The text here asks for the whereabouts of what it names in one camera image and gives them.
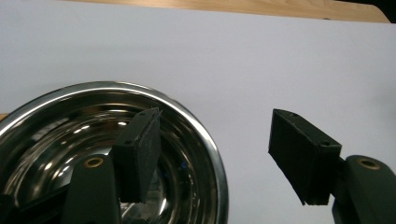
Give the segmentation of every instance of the metal bowl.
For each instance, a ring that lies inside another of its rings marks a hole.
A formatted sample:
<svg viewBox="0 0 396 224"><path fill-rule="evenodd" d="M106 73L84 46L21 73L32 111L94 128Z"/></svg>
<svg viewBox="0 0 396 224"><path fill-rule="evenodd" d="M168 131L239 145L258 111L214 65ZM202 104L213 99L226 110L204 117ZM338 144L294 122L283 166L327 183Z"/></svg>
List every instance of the metal bowl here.
<svg viewBox="0 0 396 224"><path fill-rule="evenodd" d="M0 188L23 205L70 181L78 159L107 154L139 111L159 107L162 154L147 202L122 222L225 223L228 189L213 140L182 105L135 84L91 82L43 95L0 122Z"/></svg>

